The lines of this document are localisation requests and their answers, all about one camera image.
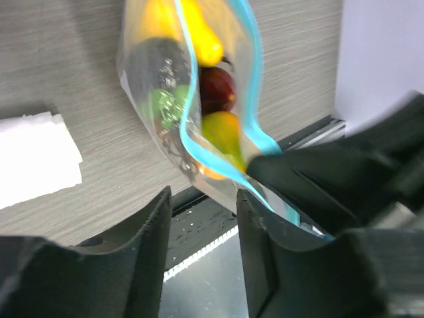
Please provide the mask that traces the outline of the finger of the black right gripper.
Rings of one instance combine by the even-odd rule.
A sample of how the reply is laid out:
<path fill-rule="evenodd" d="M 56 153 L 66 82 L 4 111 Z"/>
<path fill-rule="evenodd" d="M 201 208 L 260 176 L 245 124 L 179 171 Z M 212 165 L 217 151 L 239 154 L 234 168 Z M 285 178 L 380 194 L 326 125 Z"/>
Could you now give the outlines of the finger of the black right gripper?
<path fill-rule="evenodd" d="M 323 229 L 367 225 L 392 202 L 423 207 L 423 95 L 349 137 L 255 157 L 247 174 Z"/>

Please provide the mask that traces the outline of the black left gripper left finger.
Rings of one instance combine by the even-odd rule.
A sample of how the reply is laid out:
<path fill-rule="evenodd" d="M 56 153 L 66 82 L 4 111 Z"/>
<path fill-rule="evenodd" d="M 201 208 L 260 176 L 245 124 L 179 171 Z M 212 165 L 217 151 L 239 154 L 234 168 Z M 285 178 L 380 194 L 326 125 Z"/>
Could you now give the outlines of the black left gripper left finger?
<path fill-rule="evenodd" d="M 157 317 L 171 190 L 77 246 L 1 237 L 2 317 Z"/>

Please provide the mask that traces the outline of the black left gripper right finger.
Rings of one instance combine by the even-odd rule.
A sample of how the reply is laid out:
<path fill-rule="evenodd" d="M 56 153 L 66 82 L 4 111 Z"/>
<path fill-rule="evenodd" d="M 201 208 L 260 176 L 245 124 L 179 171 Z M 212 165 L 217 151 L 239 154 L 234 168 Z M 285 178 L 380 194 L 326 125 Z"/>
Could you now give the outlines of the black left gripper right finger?
<path fill-rule="evenodd" d="M 237 194 L 251 317 L 422 317 L 423 232 L 350 229 L 326 241 Z"/>

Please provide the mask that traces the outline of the orange green fake mango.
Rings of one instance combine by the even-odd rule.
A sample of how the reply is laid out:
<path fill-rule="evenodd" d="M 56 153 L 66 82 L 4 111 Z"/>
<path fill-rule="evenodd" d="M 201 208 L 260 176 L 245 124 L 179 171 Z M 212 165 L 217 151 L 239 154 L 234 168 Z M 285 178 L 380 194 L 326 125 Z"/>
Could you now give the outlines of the orange green fake mango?
<path fill-rule="evenodd" d="M 229 111 L 217 111 L 202 118 L 202 133 L 236 169 L 246 172 L 240 149 L 238 117 Z"/>

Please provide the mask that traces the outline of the dark red fake plum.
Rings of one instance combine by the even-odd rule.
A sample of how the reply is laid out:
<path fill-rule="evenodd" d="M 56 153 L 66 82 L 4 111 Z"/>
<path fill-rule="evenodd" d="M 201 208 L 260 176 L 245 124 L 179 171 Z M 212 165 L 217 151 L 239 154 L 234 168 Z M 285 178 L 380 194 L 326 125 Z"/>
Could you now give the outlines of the dark red fake plum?
<path fill-rule="evenodd" d="M 220 67 L 201 68 L 199 92 L 202 115 L 231 111 L 237 100 L 235 88 L 235 81 L 226 70 Z"/>

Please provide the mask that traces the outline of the clear zip top bag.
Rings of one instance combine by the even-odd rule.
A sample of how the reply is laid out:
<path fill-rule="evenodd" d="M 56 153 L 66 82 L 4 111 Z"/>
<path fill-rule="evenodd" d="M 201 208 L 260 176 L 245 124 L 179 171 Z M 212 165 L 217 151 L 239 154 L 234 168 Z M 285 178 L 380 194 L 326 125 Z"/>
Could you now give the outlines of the clear zip top bag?
<path fill-rule="evenodd" d="M 184 53 L 190 74 L 189 90 L 180 121 L 163 129 L 152 118 L 143 116 L 140 104 L 134 101 L 125 71 L 130 49 L 148 38 L 135 38 L 138 20 L 147 1 L 126 1 L 123 9 L 117 69 L 121 86 L 154 142 L 191 184 L 218 204 L 236 211 L 240 189 L 249 191 L 259 202 L 295 226 L 323 239 L 330 235 L 316 228 L 269 188 L 236 169 L 202 133 L 199 77 L 201 68 L 189 35 L 181 2 L 173 1 L 180 20 L 183 40 L 177 42 Z M 224 56 L 214 67 L 231 74 L 235 81 L 236 103 L 229 112 L 238 117 L 240 149 L 246 165 L 261 154 L 278 154 L 280 147 L 258 124 L 257 110 L 262 83 L 262 42 L 256 19 L 247 1 L 196 1 L 209 27 L 222 42 Z"/>

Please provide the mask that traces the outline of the green fake grape bunch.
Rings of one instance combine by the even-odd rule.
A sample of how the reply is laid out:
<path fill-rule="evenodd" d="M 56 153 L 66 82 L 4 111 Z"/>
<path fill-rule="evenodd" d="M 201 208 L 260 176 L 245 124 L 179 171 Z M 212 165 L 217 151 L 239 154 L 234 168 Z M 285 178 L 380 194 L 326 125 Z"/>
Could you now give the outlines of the green fake grape bunch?
<path fill-rule="evenodd" d="M 163 129 L 170 129 L 180 121 L 188 95 L 189 85 L 178 85 L 171 91 L 152 89 L 140 104 L 145 118 L 152 118 Z"/>

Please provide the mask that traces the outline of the yellow fake pear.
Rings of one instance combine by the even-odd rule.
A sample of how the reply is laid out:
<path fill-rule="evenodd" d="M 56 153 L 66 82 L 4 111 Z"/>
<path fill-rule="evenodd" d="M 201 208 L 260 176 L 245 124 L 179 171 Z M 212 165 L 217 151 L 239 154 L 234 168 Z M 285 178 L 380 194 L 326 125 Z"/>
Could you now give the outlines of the yellow fake pear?
<path fill-rule="evenodd" d="M 196 1 L 181 2 L 197 62 L 203 67 L 216 66 L 224 56 L 221 40 L 206 23 Z M 135 32 L 137 41 L 165 37 L 181 42 L 180 20 L 173 1 L 147 1 Z"/>

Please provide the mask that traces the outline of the purple fake grape bunch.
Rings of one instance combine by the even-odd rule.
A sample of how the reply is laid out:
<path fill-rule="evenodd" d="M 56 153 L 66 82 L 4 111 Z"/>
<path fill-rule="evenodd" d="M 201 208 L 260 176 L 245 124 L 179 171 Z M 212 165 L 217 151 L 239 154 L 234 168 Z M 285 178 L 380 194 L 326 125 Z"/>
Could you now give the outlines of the purple fake grape bunch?
<path fill-rule="evenodd" d="M 171 91 L 190 81 L 184 53 L 171 38 L 149 38 L 133 46 L 125 71 L 130 93 L 137 103 L 152 89 Z"/>

